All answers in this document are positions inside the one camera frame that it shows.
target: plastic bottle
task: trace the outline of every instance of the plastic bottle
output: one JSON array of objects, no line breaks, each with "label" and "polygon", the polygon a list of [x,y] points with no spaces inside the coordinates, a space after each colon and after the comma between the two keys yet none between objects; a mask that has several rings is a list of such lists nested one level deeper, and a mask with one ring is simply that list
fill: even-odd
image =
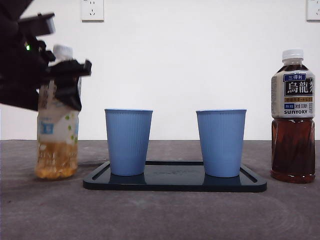
[{"label": "plastic bottle", "polygon": [[290,183],[315,179],[315,76],[303,59],[302,49],[284,51],[271,80],[271,176]]},{"label": "plastic bottle", "polygon": [[[55,45],[55,64],[72,59],[72,48]],[[42,179],[72,176],[78,167],[79,111],[55,98],[57,86],[52,79],[39,90],[37,117],[38,155],[35,174]]]}]

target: oolong tea bottle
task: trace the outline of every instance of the oolong tea bottle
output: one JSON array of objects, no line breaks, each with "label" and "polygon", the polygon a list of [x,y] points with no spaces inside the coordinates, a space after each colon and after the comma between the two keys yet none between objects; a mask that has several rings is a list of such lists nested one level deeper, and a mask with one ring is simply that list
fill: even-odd
[{"label": "oolong tea bottle", "polygon": [[303,59],[302,49],[284,51],[271,79],[271,176],[300,184],[315,179],[315,76]]}]

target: black tray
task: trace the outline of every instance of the black tray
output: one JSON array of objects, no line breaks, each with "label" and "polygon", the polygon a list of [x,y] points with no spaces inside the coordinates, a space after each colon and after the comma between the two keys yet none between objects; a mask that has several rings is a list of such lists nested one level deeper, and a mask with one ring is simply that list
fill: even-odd
[{"label": "black tray", "polygon": [[83,179],[91,190],[177,192],[263,192],[267,182],[244,165],[235,177],[205,174],[202,161],[146,161],[144,173],[136,176],[111,174],[107,161]]}]

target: robotic arm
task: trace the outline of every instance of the robotic arm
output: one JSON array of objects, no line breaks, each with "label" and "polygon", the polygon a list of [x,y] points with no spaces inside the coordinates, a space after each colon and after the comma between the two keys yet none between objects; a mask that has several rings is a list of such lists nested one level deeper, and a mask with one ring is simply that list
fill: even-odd
[{"label": "robotic arm", "polygon": [[0,0],[0,103],[37,111],[36,90],[55,79],[56,97],[80,111],[78,79],[91,74],[92,64],[69,60],[48,66],[56,58],[36,37],[55,31],[55,14],[20,18],[31,2]]}]

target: blue paper cup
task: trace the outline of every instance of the blue paper cup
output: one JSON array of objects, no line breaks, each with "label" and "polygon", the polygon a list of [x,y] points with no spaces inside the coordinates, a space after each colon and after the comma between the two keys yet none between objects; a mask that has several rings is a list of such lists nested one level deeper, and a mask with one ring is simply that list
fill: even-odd
[{"label": "blue paper cup", "polygon": [[246,109],[196,111],[204,171],[231,178],[240,173]]},{"label": "blue paper cup", "polygon": [[145,169],[152,110],[105,109],[111,173],[135,176]]}]

